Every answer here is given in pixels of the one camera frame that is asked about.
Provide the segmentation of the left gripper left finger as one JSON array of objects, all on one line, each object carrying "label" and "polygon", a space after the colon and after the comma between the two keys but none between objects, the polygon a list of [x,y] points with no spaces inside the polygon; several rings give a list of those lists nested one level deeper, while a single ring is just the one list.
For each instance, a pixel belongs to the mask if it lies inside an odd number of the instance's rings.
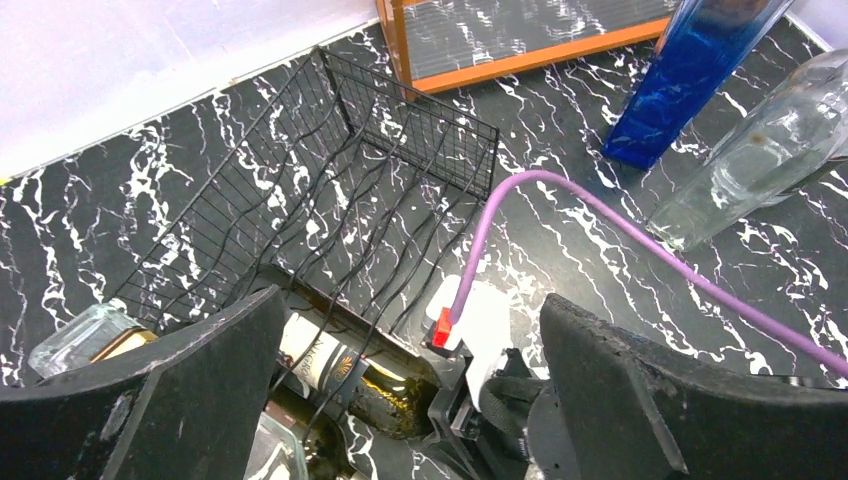
[{"label": "left gripper left finger", "polygon": [[239,479],[285,322],[271,286],[111,359],[1,391],[5,479]]}]

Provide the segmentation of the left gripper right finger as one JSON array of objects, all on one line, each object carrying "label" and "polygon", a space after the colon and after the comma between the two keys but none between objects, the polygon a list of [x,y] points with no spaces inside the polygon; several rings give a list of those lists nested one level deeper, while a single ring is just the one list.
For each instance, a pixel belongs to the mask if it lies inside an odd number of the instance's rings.
[{"label": "left gripper right finger", "polygon": [[600,319],[564,297],[539,315],[550,382],[539,463],[553,479],[843,479],[847,394],[741,374]]}]

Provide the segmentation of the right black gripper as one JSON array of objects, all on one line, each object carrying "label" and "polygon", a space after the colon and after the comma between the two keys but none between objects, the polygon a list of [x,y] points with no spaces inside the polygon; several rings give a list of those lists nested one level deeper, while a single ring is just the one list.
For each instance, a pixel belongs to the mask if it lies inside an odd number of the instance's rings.
[{"label": "right black gripper", "polygon": [[428,409],[435,432],[427,453],[463,479],[523,479],[531,466],[542,479],[562,479],[556,446],[564,427],[552,383],[536,377],[515,348],[503,350],[480,387],[468,382],[483,362],[463,360],[462,378],[440,389]]}]

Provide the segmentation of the clear square liquor bottle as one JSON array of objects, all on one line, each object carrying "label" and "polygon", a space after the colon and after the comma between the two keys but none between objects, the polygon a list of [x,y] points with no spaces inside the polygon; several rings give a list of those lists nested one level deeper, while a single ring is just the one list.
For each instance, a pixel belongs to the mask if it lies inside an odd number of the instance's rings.
[{"label": "clear square liquor bottle", "polygon": [[155,333],[122,310],[110,304],[96,304],[35,346],[27,363],[47,379],[157,339]]}]

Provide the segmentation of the dark green wine bottle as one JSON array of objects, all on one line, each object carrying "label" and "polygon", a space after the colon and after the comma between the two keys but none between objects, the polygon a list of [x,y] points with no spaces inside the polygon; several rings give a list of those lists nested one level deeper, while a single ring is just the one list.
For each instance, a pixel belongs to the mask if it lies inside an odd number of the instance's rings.
[{"label": "dark green wine bottle", "polygon": [[341,427],[281,386],[259,417],[246,479],[364,479],[347,454]]}]

